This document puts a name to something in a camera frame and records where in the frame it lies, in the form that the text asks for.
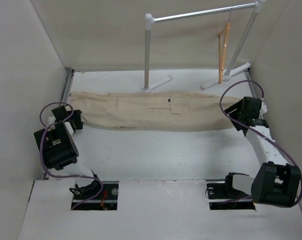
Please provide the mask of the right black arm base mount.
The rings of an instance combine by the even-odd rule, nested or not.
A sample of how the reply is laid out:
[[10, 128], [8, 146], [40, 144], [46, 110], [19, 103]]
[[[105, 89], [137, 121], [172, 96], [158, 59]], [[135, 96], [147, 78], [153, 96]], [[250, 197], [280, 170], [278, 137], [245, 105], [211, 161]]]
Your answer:
[[207, 181], [205, 196], [210, 210], [256, 210], [248, 194], [228, 186], [225, 180]]

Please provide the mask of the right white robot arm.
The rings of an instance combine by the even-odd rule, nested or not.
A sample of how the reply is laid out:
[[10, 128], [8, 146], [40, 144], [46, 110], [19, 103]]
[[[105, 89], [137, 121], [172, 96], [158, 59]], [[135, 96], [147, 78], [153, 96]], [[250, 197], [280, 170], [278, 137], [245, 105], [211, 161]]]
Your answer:
[[296, 205], [297, 191], [302, 188], [299, 185], [301, 171], [296, 164], [289, 164], [271, 138], [269, 125], [261, 118], [266, 112], [261, 99], [247, 96], [224, 110], [236, 130], [242, 132], [253, 147], [260, 169], [248, 181], [247, 188], [240, 186], [240, 180], [230, 180], [222, 190], [229, 198], [242, 191], [257, 204], [289, 208]]

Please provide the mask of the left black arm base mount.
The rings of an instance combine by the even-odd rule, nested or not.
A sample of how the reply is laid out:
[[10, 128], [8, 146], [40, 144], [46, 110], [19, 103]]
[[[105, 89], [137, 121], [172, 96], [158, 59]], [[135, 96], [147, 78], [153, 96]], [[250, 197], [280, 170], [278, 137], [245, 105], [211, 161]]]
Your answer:
[[96, 193], [101, 189], [98, 182], [93, 181], [87, 186], [79, 187], [75, 184], [69, 188], [73, 194], [71, 210], [77, 211], [116, 211], [118, 206], [119, 182], [103, 182], [103, 189], [96, 196]]

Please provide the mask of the beige trousers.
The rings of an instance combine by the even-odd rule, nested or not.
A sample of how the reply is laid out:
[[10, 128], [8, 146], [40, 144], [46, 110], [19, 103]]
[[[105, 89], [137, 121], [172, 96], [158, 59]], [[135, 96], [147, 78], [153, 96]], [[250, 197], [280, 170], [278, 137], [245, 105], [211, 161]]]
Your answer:
[[111, 129], [212, 131], [230, 129], [221, 112], [239, 98], [188, 92], [108, 93], [72, 92], [70, 105], [81, 110], [83, 122]]

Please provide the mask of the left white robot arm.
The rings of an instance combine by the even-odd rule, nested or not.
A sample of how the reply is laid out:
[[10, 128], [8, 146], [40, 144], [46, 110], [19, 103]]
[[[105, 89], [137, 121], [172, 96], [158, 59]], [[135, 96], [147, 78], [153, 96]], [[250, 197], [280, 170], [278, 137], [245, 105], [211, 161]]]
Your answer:
[[[72, 135], [77, 130], [83, 129], [81, 110], [74, 110], [69, 104], [58, 106], [52, 109], [53, 123], [34, 133], [36, 144], [40, 152], [41, 164], [44, 170], [63, 170], [71, 164], [76, 164], [79, 156], [78, 149], [73, 141]], [[98, 199], [103, 193], [103, 184], [93, 172], [93, 176], [76, 175], [76, 178], [92, 180], [87, 186], [78, 187], [75, 185], [70, 191], [74, 196], [84, 199]], [[59, 176], [54, 178], [74, 178], [74, 176]]]

